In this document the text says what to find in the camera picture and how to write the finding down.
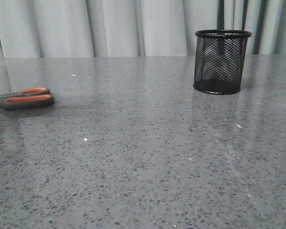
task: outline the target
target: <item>curtain fold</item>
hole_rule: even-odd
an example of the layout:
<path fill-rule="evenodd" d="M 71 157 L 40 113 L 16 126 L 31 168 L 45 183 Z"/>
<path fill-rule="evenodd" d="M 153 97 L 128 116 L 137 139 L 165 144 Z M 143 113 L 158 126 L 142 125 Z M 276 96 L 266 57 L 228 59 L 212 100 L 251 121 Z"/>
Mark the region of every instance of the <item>curtain fold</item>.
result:
<path fill-rule="evenodd" d="M 286 0 L 0 0 L 7 58 L 195 55 L 195 32 L 222 28 L 286 53 Z"/>

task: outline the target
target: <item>black mesh pen holder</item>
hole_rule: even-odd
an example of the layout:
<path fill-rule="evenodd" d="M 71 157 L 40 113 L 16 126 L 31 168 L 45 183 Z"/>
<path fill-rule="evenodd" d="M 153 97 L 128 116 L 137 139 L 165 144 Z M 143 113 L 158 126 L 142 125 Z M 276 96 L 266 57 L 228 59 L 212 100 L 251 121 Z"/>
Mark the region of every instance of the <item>black mesh pen holder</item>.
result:
<path fill-rule="evenodd" d="M 240 91 L 248 37 L 239 30 L 197 31 L 194 88 L 211 94 Z"/>

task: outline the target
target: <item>gray scissor handle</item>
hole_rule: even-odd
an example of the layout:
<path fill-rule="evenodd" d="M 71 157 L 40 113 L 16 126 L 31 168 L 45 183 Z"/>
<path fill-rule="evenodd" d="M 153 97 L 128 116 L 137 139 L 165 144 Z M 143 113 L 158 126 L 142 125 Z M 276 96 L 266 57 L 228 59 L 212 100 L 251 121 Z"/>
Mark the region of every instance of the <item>gray scissor handle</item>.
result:
<path fill-rule="evenodd" d="M 40 94 L 23 97 L 0 97 L 0 107 L 4 110 L 26 110 L 49 106 L 54 103 L 54 96 L 51 94 Z"/>

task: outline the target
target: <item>countertop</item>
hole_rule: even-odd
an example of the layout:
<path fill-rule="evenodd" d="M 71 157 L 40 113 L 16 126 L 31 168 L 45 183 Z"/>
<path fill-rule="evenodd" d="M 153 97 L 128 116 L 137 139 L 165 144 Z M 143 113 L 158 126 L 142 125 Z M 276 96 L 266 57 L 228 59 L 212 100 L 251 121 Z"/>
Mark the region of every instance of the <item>countertop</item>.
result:
<path fill-rule="evenodd" d="M 0 59 L 0 229 L 286 229 L 286 54 L 241 92 L 193 88 L 194 57 Z"/>

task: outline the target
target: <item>curtain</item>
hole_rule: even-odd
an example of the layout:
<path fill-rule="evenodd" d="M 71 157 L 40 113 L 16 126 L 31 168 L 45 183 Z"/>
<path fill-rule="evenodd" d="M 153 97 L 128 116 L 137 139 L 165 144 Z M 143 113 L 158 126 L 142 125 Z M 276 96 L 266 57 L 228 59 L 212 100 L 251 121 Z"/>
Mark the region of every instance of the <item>curtain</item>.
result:
<path fill-rule="evenodd" d="M 286 0 L 0 0 L 0 56 L 195 55 L 195 32 L 252 32 L 247 54 L 286 53 Z"/>

